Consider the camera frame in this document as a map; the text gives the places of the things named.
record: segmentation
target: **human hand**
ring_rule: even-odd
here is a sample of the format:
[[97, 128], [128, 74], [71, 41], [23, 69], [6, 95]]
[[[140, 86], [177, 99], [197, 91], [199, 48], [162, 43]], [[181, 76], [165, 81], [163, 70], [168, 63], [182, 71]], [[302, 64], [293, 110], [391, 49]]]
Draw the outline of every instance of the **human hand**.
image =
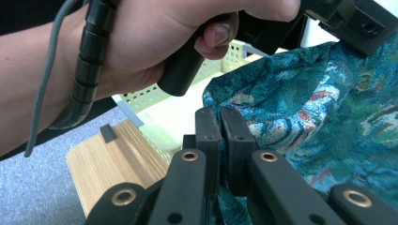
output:
[[[230, 13], [225, 21], [209, 24], [195, 44], [195, 49], [204, 57], [222, 58], [228, 43], [237, 34], [237, 11], [240, 10], [261, 19], [287, 22], [297, 15], [299, 0], [121, 0], [97, 98], [134, 92], [157, 82], [167, 57], [201, 24], [217, 15]], [[81, 11], [78, 14], [85, 15], [84, 9]], [[72, 34], [80, 37], [81, 31]]]

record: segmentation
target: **cloth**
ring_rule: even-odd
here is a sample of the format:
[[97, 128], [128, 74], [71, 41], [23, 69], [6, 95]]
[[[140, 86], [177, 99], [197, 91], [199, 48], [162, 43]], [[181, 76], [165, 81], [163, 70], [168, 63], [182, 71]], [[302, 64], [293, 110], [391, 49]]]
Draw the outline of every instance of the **cloth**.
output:
[[[395, 33], [367, 57], [340, 42], [264, 57], [213, 79], [204, 105], [238, 110], [260, 147], [284, 154], [313, 188], [353, 183], [398, 208], [397, 46]], [[222, 203], [241, 202], [225, 191]]]

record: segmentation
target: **gray carpet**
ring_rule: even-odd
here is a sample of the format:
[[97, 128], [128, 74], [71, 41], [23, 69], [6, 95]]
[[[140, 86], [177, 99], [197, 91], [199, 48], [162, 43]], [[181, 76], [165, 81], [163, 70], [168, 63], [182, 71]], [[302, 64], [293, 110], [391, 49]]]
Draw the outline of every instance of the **gray carpet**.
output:
[[70, 149], [114, 126], [126, 116], [115, 108], [56, 139], [23, 154], [0, 161], [0, 224], [84, 224], [84, 212], [69, 173]]

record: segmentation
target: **black handle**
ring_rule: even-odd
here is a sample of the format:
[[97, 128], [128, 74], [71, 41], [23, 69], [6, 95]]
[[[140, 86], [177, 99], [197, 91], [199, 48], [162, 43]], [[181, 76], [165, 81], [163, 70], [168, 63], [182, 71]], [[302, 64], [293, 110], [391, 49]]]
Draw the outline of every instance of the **black handle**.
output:
[[158, 87], [162, 91], [176, 97], [187, 93], [193, 78], [205, 60], [205, 57], [194, 49], [196, 39], [203, 35], [207, 25], [225, 20], [228, 16], [229, 14], [222, 14], [201, 25], [191, 38], [167, 59], [163, 76], [158, 81]]

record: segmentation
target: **gray cable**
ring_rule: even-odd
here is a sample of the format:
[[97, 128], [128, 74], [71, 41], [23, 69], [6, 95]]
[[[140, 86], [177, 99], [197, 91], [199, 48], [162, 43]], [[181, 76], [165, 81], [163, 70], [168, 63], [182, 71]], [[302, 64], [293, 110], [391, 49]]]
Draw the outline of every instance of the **gray cable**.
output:
[[27, 143], [26, 150], [24, 156], [26, 158], [30, 157], [33, 152], [33, 148], [36, 145], [36, 139], [38, 137], [38, 123], [40, 119], [41, 107], [43, 104], [44, 95], [47, 88], [47, 83], [50, 80], [51, 70], [53, 68], [56, 45], [58, 42], [59, 30], [61, 28], [61, 24], [64, 21], [65, 17], [70, 12], [71, 8], [78, 2], [78, 0], [66, 0], [62, 7], [59, 9], [56, 14], [54, 25], [52, 29], [52, 33], [50, 36], [50, 44], [49, 50], [47, 54], [47, 61], [44, 67], [44, 71], [42, 73], [41, 84], [38, 89], [38, 94], [35, 99], [35, 109], [33, 111], [32, 118], [32, 126], [30, 129], [29, 142]]

